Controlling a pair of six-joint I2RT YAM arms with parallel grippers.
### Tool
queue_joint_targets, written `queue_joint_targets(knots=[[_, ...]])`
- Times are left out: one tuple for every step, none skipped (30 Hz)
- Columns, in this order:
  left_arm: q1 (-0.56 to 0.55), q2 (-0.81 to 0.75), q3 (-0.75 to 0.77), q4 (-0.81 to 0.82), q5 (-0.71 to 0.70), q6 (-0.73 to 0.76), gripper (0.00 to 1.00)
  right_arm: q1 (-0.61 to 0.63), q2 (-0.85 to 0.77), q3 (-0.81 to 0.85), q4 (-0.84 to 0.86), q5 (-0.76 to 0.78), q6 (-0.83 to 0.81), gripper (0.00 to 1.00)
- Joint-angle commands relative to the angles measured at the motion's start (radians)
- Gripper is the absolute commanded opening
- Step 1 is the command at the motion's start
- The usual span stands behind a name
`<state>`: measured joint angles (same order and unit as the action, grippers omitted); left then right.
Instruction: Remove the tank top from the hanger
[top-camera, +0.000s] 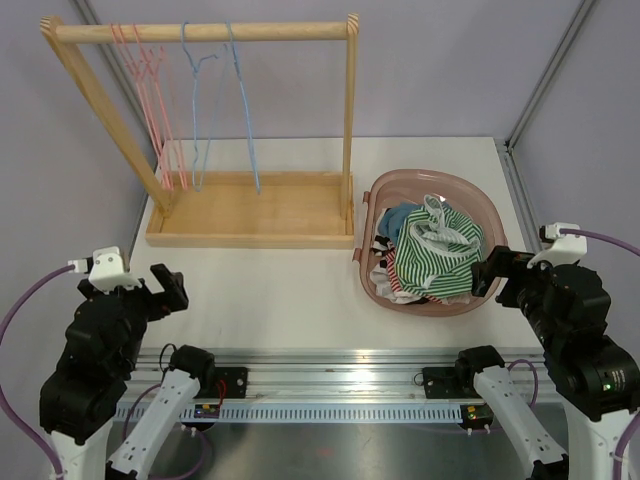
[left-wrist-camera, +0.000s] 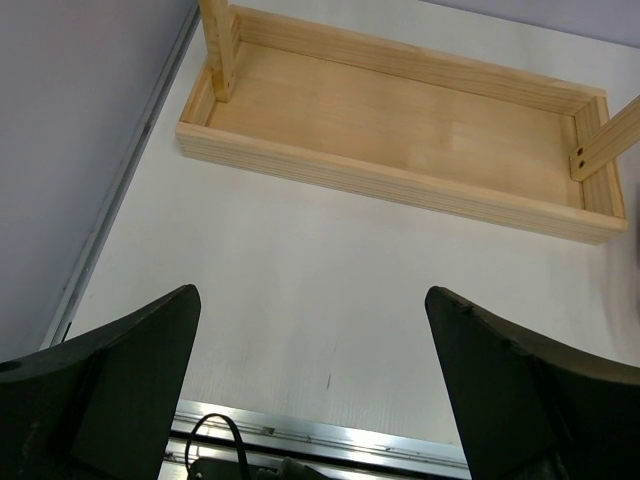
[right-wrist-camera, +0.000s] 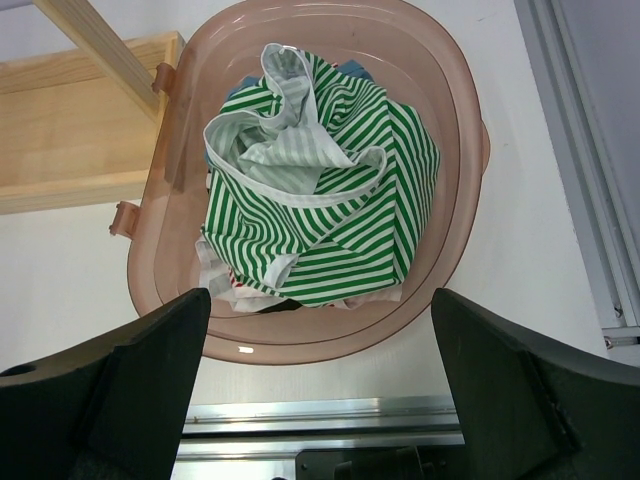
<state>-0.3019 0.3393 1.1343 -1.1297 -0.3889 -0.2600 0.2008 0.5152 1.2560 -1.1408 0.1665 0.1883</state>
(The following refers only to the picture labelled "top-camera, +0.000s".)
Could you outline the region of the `green white striped tank top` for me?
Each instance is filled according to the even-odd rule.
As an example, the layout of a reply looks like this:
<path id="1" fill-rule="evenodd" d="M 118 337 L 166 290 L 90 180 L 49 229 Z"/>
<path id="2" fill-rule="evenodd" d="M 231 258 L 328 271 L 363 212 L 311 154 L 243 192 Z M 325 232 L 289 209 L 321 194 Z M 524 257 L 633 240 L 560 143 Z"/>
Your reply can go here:
<path id="1" fill-rule="evenodd" d="M 471 266 L 483 259 L 482 227 L 437 196 L 407 215 L 395 244 L 394 271 L 403 291 L 438 300 L 471 292 Z"/>

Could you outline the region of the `red white striped tank top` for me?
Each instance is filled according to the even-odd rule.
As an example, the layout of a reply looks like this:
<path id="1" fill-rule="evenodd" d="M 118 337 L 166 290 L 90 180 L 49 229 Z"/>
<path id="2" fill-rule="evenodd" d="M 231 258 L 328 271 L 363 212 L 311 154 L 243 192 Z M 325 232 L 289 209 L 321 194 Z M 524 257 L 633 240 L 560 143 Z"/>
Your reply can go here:
<path id="1" fill-rule="evenodd" d="M 389 281 L 391 284 L 392 291 L 394 292 L 394 296 L 397 299 L 404 298 L 405 300 L 409 299 L 409 304 L 423 304 L 423 303 L 436 303 L 444 305 L 445 302 L 441 299 L 432 296 L 419 296 L 415 294 L 411 294 L 403 289 L 400 284 L 399 278 L 395 271 L 395 263 L 392 260 L 386 261 L 386 269 L 389 277 Z"/>

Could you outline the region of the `blue tank top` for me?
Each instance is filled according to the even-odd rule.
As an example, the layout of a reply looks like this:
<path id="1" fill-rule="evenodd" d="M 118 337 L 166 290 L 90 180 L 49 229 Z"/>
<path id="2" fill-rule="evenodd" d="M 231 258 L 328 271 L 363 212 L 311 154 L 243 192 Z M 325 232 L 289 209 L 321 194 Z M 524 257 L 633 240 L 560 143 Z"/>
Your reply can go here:
<path id="1" fill-rule="evenodd" d="M 401 203 L 385 209 L 377 220 L 376 234 L 389 239 L 396 245 L 406 218 L 418 208 L 416 204 Z"/>

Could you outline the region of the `black white striped tank top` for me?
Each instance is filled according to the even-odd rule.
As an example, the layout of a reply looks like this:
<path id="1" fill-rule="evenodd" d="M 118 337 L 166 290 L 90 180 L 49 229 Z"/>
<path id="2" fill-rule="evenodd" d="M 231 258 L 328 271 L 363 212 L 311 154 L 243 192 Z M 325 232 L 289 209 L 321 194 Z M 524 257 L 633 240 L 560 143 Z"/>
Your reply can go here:
<path id="1" fill-rule="evenodd" d="M 387 299 L 392 303 L 397 302 L 394 296 L 386 269 L 386 261 L 392 260 L 395 263 L 396 247 L 387 238 L 378 236 L 375 232 L 371 252 L 378 259 L 373 269 L 369 273 L 369 279 L 375 286 L 376 295 Z"/>

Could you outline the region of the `blue hanger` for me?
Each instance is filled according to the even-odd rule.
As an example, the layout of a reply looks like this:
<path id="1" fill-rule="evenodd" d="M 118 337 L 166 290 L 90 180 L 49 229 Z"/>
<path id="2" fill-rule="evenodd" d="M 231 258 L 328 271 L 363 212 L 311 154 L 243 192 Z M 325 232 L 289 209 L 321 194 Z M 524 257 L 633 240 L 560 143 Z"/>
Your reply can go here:
<path id="1" fill-rule="evenodd" d="M 256 193 L 257 195 L 260 195 L 261 183 L 260 183 L 260 177 L 259 177 L 259 171 L 258 171 L 258 165 L 257 165 L 257 159 L 256 159 L 255 145 L 254 145 L 251 112 L 250 112 L 245 82 L 242 75 L 239 53 L 236 46 L 235 36 L 233 33 L 231 22 L 227 21 L 225 25 L 226 25 L 227 33 L 229 36 L 229 44 L 230 44 L 231 52 L 233 56 L 233 63 L 234 63 L 234 69 L 236 72 L 236 78 L 238 80 L 239 89 L 240 89 L 243 115 L 244 115 L 244 121 L 245 121 L 245 127 L 246 127 L 247 149 L 248 149 L 248 156 L 249 156 L 251 171 L 253 175 Z"/>
<path id="2" fill-rule="evenodd" d="M 184 21 L 180 26 L 180 46 L 182 52 L 187 58 L 189 70 L 192 76 L 191 116 L 193 130 L 193 159 L 191 164 L 191 182 L 193 190 L 200 193 L 204 187 L 204 176 L 207 171 L 209 151 L 213 140 L 213 130 L 210 130 L 205 140 L 204 150 L 200 149 L 200 120 L 201 114 L 204 112 L 201 100 L 201 86 L 203 85 L 203 81 L 201 80 L 202 71 L 209 63 L 216 62 L 218 60 L 223 60 L 223 67 L 226 67 L 228 48 L 227 45 L 223 43 L 216 51 L 196 59 L 187 46 L 186 27 L 188 25 L 189 22 Z"/>

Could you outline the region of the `pink hanger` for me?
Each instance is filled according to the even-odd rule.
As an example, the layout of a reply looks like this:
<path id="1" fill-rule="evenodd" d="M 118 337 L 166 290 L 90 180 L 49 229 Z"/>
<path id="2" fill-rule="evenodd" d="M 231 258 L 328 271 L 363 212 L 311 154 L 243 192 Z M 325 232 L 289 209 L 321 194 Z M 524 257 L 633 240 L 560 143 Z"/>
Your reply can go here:
<path id="1" fill-rule="evenodd" d="M 165 60 L 164 49 L 145 47 L 140 41 L 137 27 L 133 25 L 131 30 L 138 48 L 138 54 L 134 55 L 123 26 L 111 25 L 110 29 L 114 44 L 134 81 L 147 132 L 156 155 L 161 186 L 164 190 L 173 190 L 174 175 L 177 174 L 180 185 L 185 188 L 187 183 L 184 168 L 180 163 L 181 154 L 174 140 L 172 122 L 163 96 L 161 72 Z"/>
<path id="2" fill-rule="evenodd" d="M 174 174 L 178 176 L 179 185 L 183 190 L 188 189 L 186 175 L 185 158 L 182 149 L 181 139 L 174 134 L 174 125 L 170 110 L 174 107 L 174 99 L 171 92 L 170 79 L 162 79 L 164 60 L 166 59 L 163 47 L 154 49 L 143 46 L 140 30 L 136 25 L 132 26 L 136 45 L 138 47 L 138 57 L 143 60 L 145 66 L 145 80 L 150 95 L 159 127 L 162 156 L 167 167 L 167 172 L 171 174 L 174 189 Z"/>
<path id="3" fill-rule="evenodd" d="M 156 123 L 156 117 L 152 104 L 152 96 L 149 93 L 147 88 L 147 83 L 145 80 L 145 66 L 143 60 L 135 57 L 132 51 L 129 49 L 128 44 L 126 43 L 124 32 L 120 25 L 109 25 L 111 36 L 116 46 L 117 51 L 119 52 L 122 60 L 124 61 L 125 68 L 129 71 L 132 76 L 136 88 L 136 92 L 138 95 L 138 99 L 140 101 L 140 105 L 143 112 L 143 118 L 146 124 L 147 132 L 151 139 L 151 144 L 156 154 L 157 159 L 157 168 L 160 172 L 161 176 L 161 186 L 164 190 L 172 190 L 173 189 L 173 181 L 171 174 L 167 172 L 167 167 L 165 165 L 163 156 L 162 156 L 162 143 L 159 127 Z"/>

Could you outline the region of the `mauve tank top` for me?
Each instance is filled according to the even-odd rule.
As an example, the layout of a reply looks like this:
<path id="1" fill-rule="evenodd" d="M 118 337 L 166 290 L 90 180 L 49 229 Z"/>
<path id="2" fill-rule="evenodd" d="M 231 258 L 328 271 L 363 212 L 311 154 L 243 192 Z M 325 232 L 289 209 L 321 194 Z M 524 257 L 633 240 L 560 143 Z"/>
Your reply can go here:
<path id="1" fill-rule="evenodd" d="M 469 305 L 473 300 L 473 296 L 469 293 L 441 298 L 439 303 L 445 306 Z"/>

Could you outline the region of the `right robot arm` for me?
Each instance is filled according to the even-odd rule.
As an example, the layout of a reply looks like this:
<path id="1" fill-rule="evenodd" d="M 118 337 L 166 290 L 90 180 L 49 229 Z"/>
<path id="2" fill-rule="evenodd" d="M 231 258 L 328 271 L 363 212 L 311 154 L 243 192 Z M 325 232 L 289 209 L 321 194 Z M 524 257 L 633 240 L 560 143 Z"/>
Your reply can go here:
<path id="1" fill-rule="evenodd" d="M 471 272 L 476 297 L 505 279 L 497 303 L 519 310 L 540 341 L 547 374 L 563 400 L 569 447 L 548 435 L 494 347 L 459 353 L 456 389 L 489 406 L 526 478 L 627 477 L 624 454 L 639 427 L 639 366 L 605 333 L 611 298 L 597 272 L 577 262 L 536 265 L 533 254 L 506 246 L 495 247 Z"/>

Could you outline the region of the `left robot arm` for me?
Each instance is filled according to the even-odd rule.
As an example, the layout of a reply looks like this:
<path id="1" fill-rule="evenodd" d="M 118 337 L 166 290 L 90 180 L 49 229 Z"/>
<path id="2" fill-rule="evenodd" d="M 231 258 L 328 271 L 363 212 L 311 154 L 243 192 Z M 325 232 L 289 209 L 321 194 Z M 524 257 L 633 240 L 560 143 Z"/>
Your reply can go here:
<path id="1" fill-rule="evenodd" d="M 214 355 L 181 346 L 143 417 L 114 454 L 106 453 L 116 407 L 149 323 L 189 305 L 182 273 L 164 264 L 150 271 L 162 287 L 157 293 L 128 272 L 109 276 L 105 288 L 91 279 L 78 285 L 85 300 L 65 332 L 62 355 L 39 401 L 40 425 L 61 454 L 69 479 L 148 478 L 179 413 L 215 388 Z"/>

